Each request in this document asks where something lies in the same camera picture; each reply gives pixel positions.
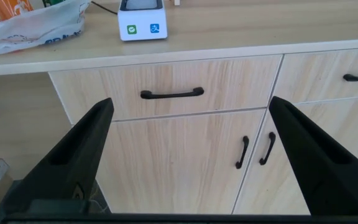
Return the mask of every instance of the white plastic bag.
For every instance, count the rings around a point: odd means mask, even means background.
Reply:
[[[0,54],[66,39],[83,32],[90,0],[66,0],[0,23]]]

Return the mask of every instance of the black cable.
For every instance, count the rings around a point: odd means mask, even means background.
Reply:
[[[108,11],[108,12],[111,12],[111,13],[113,13],[113,14],[117,15],[117,13],[116,13],[116,12],[114,12],[114,11],[112,11],[112,10],[110,10],[110,9],[108,9],[108,8],[106,8],[106,7],[102,6],[102,5],[100,5],[100,4],[96,3],[96,2],[94,2],[94,1],[91,1],[91,2],[92,2],[93,4],[95,4],[95,5],[99,6],[100,8],[102,8],[102,9],[104,9],[104,10]]]

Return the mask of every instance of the countertop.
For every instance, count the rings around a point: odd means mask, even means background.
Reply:
[[[0,75],[358,48],[358,0],[184,0],[165,7],[166,40],[122,42],[117,16],[92,4],[83,34],[0,55]]]

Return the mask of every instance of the black handle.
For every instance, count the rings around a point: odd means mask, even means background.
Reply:
[[[153,100],[153,99],[166,99],[166,98],[176,98],[176,97],[191,97],[191,96],[201,96],[204,94],[203,87],[194,88],[190,93],[177,93],[177,94],[161,94],[156,95],[151,91],[143,90],[140,93],[140,97],[145,100]]]
[[[271,133],[268,134],[268,138],[270,139],[270,145],[268,147],[265,159],[264,158],[259,159],[259,164],[261,166],[265,165],[266,162],[267,162],[267,159],[269,158],[269,155],[270,155],[270,152],[272,151],[274,142],[276,141],[276,135],[273,132],[271,132]]]
[[[358,82],[358,77],[351,75],[351,74],[346,74],[343,76],[343,79],[345,79],[348,82]]]
[[[242,138],[242,141],[244,142],[244,149],[242,150],[242,155],[241,155],[240,161],[236,162],[237,169],[241,169],[241,167],[242,167],[242,163],[244,162],[244,157],[246,156],[246,152],[247,152],[247,148],[248,148],[248,144],[249,144],[249,139],[247,136],[244,136]]]

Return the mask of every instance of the orange item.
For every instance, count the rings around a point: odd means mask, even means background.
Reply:
[[[33,11],[29,0],[0,0],[0,22]]]

